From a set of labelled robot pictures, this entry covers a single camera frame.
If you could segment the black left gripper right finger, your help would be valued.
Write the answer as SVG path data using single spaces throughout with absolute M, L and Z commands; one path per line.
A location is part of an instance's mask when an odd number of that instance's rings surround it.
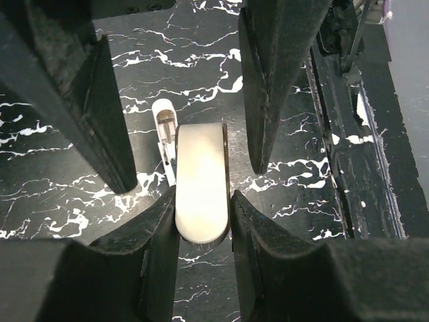
M 231 228 L 243 321 L 427 321 L 427 239 L 306 241 L 241 192 Z

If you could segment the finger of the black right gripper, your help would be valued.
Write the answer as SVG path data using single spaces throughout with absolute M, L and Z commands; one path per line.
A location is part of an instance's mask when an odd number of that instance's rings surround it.
M 1 83 L 57 128 L 110 189 L 137 184 L 109 40 L 113 1 L 2 1 Z
M 267 171 L 285 105 L 330 1 L 246 1 L 239 46 L 247 146 L 256 174 Z

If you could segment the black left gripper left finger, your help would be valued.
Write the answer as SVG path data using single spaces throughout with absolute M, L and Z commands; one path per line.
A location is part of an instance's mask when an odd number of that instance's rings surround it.
M 180 236 L 175 187 L 84 246 L 63 242 L 37 321 L 171 321 Z

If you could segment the white stapler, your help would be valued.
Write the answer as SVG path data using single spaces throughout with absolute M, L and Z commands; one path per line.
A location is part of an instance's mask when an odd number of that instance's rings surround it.
M 158 149 L 169 186 L 176 184 L 176 110 L 169 99 L 158 99 L 151 106 L 158 135 Z
M 229 230 L 227 126 L 181 125 L 176 156 L 176 228 L 189 243 L 215 247 Z

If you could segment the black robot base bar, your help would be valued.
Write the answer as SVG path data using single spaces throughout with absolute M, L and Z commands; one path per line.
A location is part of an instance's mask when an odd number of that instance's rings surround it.
M 308 57 L 348 237 L 428 237 L 384 22 L 389 1 L 333 1 Z

